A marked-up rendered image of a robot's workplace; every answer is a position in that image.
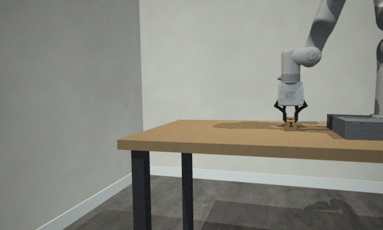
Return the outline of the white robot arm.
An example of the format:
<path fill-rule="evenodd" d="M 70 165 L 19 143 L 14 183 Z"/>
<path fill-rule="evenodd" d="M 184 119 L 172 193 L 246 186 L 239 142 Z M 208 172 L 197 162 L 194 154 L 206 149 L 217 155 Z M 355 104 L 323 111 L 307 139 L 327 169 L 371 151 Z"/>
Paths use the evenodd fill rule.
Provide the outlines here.
<path fill-rule="evenodd" d="M 302 49 L 286 49 L 281 53 L 281 81 L 300 81 L 300 66 L 311 67 L 322 58 L 323 47 L 332 33 L 346 0 L 321 0 L 307 42 Z M 373 0 L 376 24 L 383 30 L 383 0 Z M 369 117 L 383 119 L 383 39 L 376 49 L 377 76 L 375 113 Z M 373 116 L 375 115 L 375 116 Z"/>

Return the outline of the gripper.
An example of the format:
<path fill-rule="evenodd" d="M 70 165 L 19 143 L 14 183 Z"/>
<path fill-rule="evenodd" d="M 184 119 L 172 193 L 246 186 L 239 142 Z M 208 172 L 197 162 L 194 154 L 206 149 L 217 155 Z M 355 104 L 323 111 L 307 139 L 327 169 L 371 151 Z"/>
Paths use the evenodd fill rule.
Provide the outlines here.
<path fill-rule="evenodd" d="M 280 106 L 283 106 L 281 108 Z M 303 106 L 301 106 L 303 105 Z M 286 106 L 295 106 L 294 121 L 298 121 L 298 113 L 308 105 L 304 100 L 304 88 L 300 81 L 281 81 L 278 88 L 278 100 L 274 107 L 283 113 L 283 120 L 286 123 L 287 113 Z M 301 107 L 298 107 L 301 106 Z"/>

